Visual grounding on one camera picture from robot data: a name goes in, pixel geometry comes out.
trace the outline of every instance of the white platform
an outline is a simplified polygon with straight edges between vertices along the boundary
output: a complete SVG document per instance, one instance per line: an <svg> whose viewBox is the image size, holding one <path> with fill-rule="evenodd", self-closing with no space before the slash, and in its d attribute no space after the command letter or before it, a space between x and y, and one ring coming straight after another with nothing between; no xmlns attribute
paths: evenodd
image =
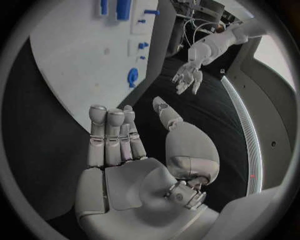
<svg viewBox="0 0 300 240"><path fill-rule="evenodd" d="M108 16L99 15L99 0L64 0L30 34L36 64L48 86L88 132L89 107L116 108L133 90L130 69L138 69L137 86L146 78L158 0L132 0L130 19L118 21L117 0L109 0ZM146 23L137 20L145 19Z"/></svg>

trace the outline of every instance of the blue plastic part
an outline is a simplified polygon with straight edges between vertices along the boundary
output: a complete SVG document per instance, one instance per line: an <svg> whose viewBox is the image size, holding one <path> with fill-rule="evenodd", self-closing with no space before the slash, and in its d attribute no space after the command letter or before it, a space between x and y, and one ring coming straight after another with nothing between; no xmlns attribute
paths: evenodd
<svg viewBox="0 0 300 240"><path fill-rule="evenodd" d="M128 21L130 17L131 0L117 0L116 19Z"/></svg>
<svg viewBox="0 0 300 240"><path fill-rule="evenodd" d="M144 49L145 48L145 44L144 43L139 43L138 44L138 49Z"/></svg>
<svg viewBox="0 0 300 240"><path fill-rule="evenodd" d="M108 0L101 0L101 14L107 15L109 12Z"/></svg>
<svg viewBox="0 0 300 240"><path fill-rule="evenodd" d="M130 71L129 71L129 74L128 74L128 78L127 78L127 81L129 83L129 87L130 88L134 88L136 85L134 84L134 82L136 80L138 80L139 78L139 71L137 68L132 68Z"/></svg>
<svg viewBox="0 0 300 240"><path fill-rule="evenodd" d="M160 15L161 12L159 10L145 10L145 14L154 14L154 15Z"/></svg>

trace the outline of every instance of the robotic arm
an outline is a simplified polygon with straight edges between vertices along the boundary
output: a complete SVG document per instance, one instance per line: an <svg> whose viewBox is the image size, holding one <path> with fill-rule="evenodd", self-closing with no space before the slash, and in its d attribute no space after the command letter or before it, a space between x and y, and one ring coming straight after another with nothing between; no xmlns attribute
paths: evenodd
<svg viewBox="0 0 300 240"><path fill-rule="evenodd" d="M264 34L266 31L252 18L242 24L232 24L224 32L210 34L194 43L188 50L188 63L180 67L172 79L173 83L177 83L177 94L182 94L193 84L192 93L195 95L203 79L201 65L210 64L232 45L244 44L248 39Z"/></svg>

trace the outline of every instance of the white robotic arm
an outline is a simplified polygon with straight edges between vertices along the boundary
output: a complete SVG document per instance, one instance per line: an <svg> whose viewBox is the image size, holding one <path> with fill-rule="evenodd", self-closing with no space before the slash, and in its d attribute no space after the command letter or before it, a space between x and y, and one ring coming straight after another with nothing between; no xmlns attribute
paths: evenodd
<svg viewBox="0 0 300 240"><path fill-rule="evenodd" d="M177 94L182 94L193 84L192 93L195 95L203 78L201 65L210 64L232 45L244 44L248 39L264 34L266 31L252 18L242 24L232 24L224 32L210 34L194 43L188 50L188 63L180 67L172 79L173 83L177 83Z"/></svg>

